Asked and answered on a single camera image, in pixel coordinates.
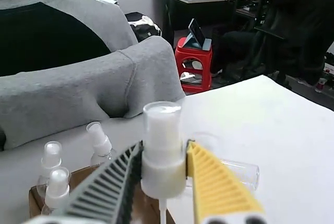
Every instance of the phone stand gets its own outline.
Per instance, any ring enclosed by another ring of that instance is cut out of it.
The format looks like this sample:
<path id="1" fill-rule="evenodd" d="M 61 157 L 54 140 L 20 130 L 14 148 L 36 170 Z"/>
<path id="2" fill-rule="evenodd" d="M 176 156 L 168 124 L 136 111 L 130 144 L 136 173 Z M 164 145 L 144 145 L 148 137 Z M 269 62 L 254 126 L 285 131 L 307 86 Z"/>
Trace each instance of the phone stand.
<path id="1" fill-rule="evenodd" d="M 203 51 L 210 51 L 211 49 L 211 39 L 205 39 L 203 47 L 197 43 L 195 36 L 190 32 L 182 46 L 182 48 L 192 48 L 199 49 Z"/>

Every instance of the tablet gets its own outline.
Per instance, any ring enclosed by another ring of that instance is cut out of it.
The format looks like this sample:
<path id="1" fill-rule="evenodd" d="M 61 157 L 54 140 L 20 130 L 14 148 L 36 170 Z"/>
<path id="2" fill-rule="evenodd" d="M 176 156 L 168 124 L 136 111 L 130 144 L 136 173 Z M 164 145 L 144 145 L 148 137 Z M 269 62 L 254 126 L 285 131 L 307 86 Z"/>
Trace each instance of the tablet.
<path id="1" fill-rule="evenodd" d="M 190 33 L 194 36 L 196 42 L 200 45 L 201 48 L 203 48 L 205 42 L 205 36 L 195 19 L 192 19 L 188 29 Z"/>

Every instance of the red plastic stool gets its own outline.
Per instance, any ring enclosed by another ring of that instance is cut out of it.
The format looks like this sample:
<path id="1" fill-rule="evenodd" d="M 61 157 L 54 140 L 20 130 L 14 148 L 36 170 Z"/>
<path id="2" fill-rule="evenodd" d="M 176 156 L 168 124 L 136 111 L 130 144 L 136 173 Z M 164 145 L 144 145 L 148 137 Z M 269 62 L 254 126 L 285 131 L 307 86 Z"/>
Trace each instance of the red plastic stool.
<path id="1" fill-rule="evenodd" d="M 181 38 L 177 43 L 177 48 L 175 50 L 175 59 L 178 70 L 178 75 L 184 72 L 201 74 L 202 83 L 201 85 L 184 85 L 182 84 L 183 91 L 185 92 L 205 92 L 210 90 L 211 87 L 211 73 L 210 73 L 210 63 L 212 58 L 212 48 L 210 51 L 203 51 L 199 49 L 182 48 L 186 38 Z M 185 68 L 183 63 L 186 60 L 196 60 L 202 64 L 202 70 L 194 68 Z"/>

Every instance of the spray bottle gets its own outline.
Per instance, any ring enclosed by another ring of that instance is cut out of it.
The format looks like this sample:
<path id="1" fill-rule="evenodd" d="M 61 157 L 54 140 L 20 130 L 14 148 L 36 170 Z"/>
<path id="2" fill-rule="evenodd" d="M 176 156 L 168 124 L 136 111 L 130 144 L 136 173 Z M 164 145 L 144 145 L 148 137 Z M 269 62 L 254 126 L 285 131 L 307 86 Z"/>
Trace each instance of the spray bottle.
<path id="1" fill-rule="evenodd" d="M 62 164 L 61 151 L 62 145 L 59 142 L 48 142 L 44 146 L 44 155 L 41 159 L 41 172 L 37 181 L 37 192 L 41 198 L 45 197 L 45 190 L 51 171 L 59 168 Z"/>
<path id="2" fill-rule="evenodd" d="M 159 200 L 160 223 L 166 224 L 167 199 L 186 186 L 186 152 L 180 135 L 181 106 L 154 102 L 144 107 L 141 189 Z"/>
<path id="3" fill-rule="evenodd" d="M 110 140 L 104 133 L 101 124 L 99 122 L 92 122 L 86 127 L 86 130 L 94 149 L 94 154 L 90 160 L 91 167 L 99 166 L 111 160 L 116 151 L 112 148 Z"/>
<path id="4" fill-rule="evenodd" d="M 68 199 L 68 179 L 69 171 L 66 168 L 60 167 L 52 170 L 45 192 L 45 205 L 42 208 L 42 215 L 50 215 Z"/>

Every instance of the small spray bottle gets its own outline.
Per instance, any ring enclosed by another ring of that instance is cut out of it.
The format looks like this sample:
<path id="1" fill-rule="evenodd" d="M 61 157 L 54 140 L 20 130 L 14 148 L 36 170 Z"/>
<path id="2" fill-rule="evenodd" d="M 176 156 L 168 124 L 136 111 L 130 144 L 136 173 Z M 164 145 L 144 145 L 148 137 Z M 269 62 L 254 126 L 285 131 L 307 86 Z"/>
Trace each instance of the small spray bottle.
<path id="1" fill-rule="evenodd" d="M 69 197 L 69 171 L 60 167 L 50 173 L 49 184 L 45 192 L 45 205 L 42 208 L 42 215 L 50 215 Z"/>
<path id="2" fill-rule="evenodd" d="M 44 198 L 47 182 L 52 170 L 59 168 L 61 159 L 62 144 L 59 142 L 48 142 L 44 146 L 44 155 L 41 159 L 41 173 L 37 181 L 37 192 Z"/>
<path id="3" fill-rule="evenodd" d="M 86 130 L 94 149 L 94 154 L 90 160 L 91 167 L 99 166 L 111 160 L 116 151 L 112 148 L 110 140 L 104 133 L 101 124 L 99 122 L 92 122 L 86 127 Z"/>

